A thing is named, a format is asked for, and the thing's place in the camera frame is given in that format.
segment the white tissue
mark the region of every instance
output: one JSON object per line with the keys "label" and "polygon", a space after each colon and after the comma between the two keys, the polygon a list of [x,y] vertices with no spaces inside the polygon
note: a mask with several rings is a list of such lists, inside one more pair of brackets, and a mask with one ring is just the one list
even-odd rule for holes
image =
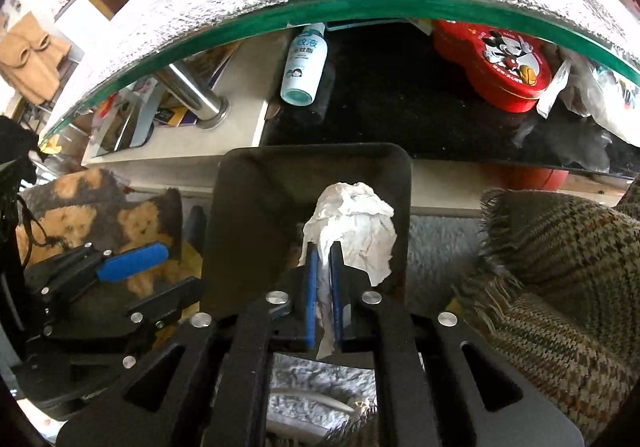
{"label": "white tissue", "polygon": [[318,198],[313,217],[305,223],[300,265],[305,264],[306,244],[318,246],[318,305],[324,336],[318,359],[334,351],[334,321],[329,280],[329,250],[335,241],[342,245],[342,257],[348,267],[369,273],[371,286],[377,286],[391,273],[389,259],[396,242],[391,217],[394,210],[364,183],[328,186]]}

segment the red tin box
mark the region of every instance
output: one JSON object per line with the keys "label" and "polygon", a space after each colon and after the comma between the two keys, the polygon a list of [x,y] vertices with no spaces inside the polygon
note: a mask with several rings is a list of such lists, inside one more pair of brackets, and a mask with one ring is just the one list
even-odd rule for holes
{"label": "red tin box", "polygon": [[438,20],[433,23],[433,45],[466,70],[489,104],[509,112],[532,109],[553,78],[540,41],[519,33]]}

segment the white cable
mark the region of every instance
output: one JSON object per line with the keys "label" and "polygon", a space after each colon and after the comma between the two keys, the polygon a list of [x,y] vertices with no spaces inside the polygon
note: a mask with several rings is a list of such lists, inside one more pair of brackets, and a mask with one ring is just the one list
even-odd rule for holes
{"label": "white cable", "polygon": [[321,395],[320,393],[314,393],[313,391],[306,391],[305,389],[293,389],[291,387],[273,387],[271,388],[271,394],[281,395],[282,397],[308,398],[309,400],[314,400],[318,403],[322,403],[328,407],[331,407],[338,411],[342,411],[343,413],[349,415],[359,413],[358,410],[341,402],[340,400],[335,400],[335,398],[328,397],[327,395]]}

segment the fringe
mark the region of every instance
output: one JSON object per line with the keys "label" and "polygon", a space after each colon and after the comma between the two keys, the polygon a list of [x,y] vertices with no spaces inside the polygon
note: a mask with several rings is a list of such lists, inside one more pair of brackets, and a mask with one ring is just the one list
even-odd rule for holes
{"label": "fringe", "polygon": [[480,228],[487,237],[480,243],[480,255],[489,261],[500,254],[512,253],[515,249],[511,231],[511,214],[504,197],[509,193],[503,189],[487,191],[480,200]]}
{"label": "fringe", "polygon": [[358,419],[331,429],[316,447],[378,447],[378,408],[372,405]]}
{"label": "fringe", "polygon": [[468,277],[454,287],[465,321],[484,337],[497,335],[523,291],[524,285],[511,274],[493,272]]}

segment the knitted blanket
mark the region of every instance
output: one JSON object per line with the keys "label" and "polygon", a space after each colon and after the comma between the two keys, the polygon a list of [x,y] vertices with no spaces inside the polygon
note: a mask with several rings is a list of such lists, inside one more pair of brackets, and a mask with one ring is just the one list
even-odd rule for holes
{"label": "knitted blanket", "polygon": [[615,208],[554,192],[488,192],[483,253],[493,271],[456,290],[465,321],[588,444],[640,375],[639,202],[638,180]]}

